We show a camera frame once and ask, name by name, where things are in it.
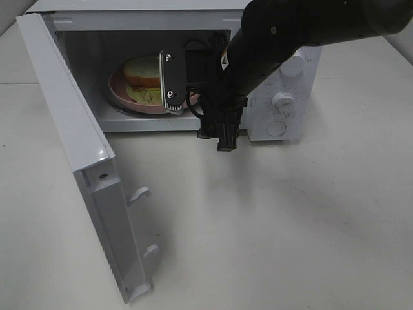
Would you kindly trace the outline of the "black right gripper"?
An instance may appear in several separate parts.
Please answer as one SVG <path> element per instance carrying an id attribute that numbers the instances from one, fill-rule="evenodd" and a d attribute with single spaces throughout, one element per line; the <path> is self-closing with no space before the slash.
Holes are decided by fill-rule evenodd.
<path id="1" fill-rule="evenodd" d="M 186 103 L 198 119 L 197 137 L 217 138 L 217 151 L 237 148 L 239 126 L 248 92 L 236 85 L 245 62 L 243 32 L 229 40 L 221 31 L 213 31 L 206 39 L 190 39 L 185 43 L 187 69 Z"/>

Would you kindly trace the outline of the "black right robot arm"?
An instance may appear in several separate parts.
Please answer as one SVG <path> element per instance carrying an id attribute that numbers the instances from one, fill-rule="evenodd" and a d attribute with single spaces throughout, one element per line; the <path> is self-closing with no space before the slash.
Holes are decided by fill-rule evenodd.
<path id="1" fill-rule="evenodd" d="M 385 36 L 412 19 L 411 1 L 251 1 L 232 39 L 220 33 L 186 57 L 198 69 L 187 92 L 199 96 L 197 136 L 234 150 L 248 95 L 303 46 Z"/>

